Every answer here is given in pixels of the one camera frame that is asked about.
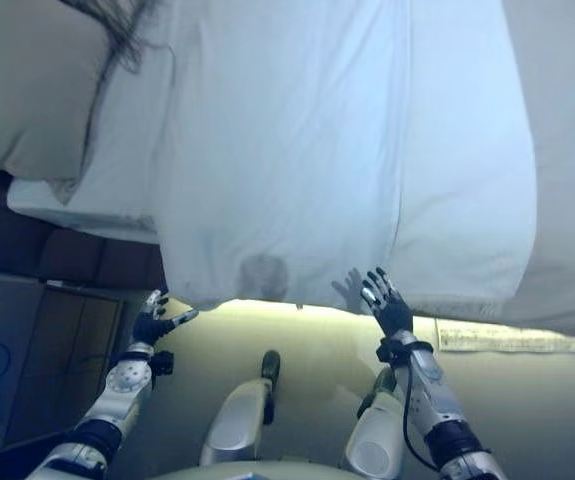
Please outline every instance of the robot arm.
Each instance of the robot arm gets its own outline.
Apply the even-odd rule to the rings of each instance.
[[[413,316],[387,274],[377,268],[368,273],[362,297],[385,333],[378,358],[394,370],[403,389],[403,434],[414,456],[436,471],[441,480],[507,480],[489,450],[472,432],[456,396],[445,382],[433,348],[412,333]],[[407,420],[422,434],[433,464],[411,446]]]
[[[160,290],[147,298],[134,324],[131,345],[107,374],[104,391],[74,431],[29,476],[31,480],[105,478],[109,463],[149,399],[155,376],[173,369],[171,353],[154,354],[156,341],[198,315],[190,310],[160,320],[159,307],[165,302]]]

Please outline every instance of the black cable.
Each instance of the black cable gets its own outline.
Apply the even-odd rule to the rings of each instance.
[[[411,403],[411,387],[412,387],[412,368],[411,368],[411,357],[409,357],[407,360],[407,391],[405,392],[405,407],[403,409],[403,437],[405,438],[405,444],[407,445],[407,448],[409,449],[411,454],[414,457],[416,457],[416,460],[418,460],[420,463],[422,463],[430,470],[438,472],[439,471],[438,468],[434,464],[425,460],[416,451],[414,446],[411,444],[411,441],[409,440],[409,435],[407,433],[407,423],[409,418],[409,404]]]

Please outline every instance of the wooden cabinet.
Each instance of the wooden cabinet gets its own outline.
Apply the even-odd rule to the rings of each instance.
[[[0,344],[11,357],[0,376],[0,450],[78,422],[104,386],[120,310],[115,299],[0,278]]]

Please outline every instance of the floor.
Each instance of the floor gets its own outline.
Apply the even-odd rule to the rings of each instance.
[[[129,323],[143,295],[125,297],[120,345],[128,341]],[[575,353],[448,352],[444,349],[458,347],[454,339],[465,337],[452,330],[456,334],[445,345],[444,331],[440,339],[437,332],[446,324],[423,318],[415,324],[421,339],[442,347],[437,358],[450,386],[509,478],[575,478]],[[174,375],[158,380],[110,479],[136,480],[196,465],[222,400],[236,385],[257,376],[269,348],[280,351],[282,369],[276,419],[263,431],[262,457],[337,465],[356,409],[382,367],[374,354],[380,336],[370,317],[307,306],[297,310],[293,305],[232,302],[202,313],[158,345],[174,353]],[[574,345],[554,346],[573,351]],[[418,435],[412,441],[424,452]],[[7,459],[27,469],[48,446]],[[409,454],[403,468],[407,480],[436,478]]]

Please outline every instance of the white sheet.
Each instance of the white sheet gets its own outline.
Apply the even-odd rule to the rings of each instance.
[[[536,230],[533,145],[502,2],[412,5],[411,114],[389,271],[427,314],[496,318]]]
[[[408,3],[201,0],[183,16],[154,210],[175,296],[340,305],[332,280],[385,262]]]
[[[538,233],[495,320],[575,335],[575,2],[505,0],[538,165]]]
[[[175,57],[166,47],[173,18],[172,5],[161,2],[139,22],[138,37],[154,47],[142,47],[137,72],[118,65],[111,73],[97,107],[89,169],[71,201],[62,205],[45,182],[16,179],[7,196],[12,210],[95,235],[158,243],[150,175],[173,81]]]

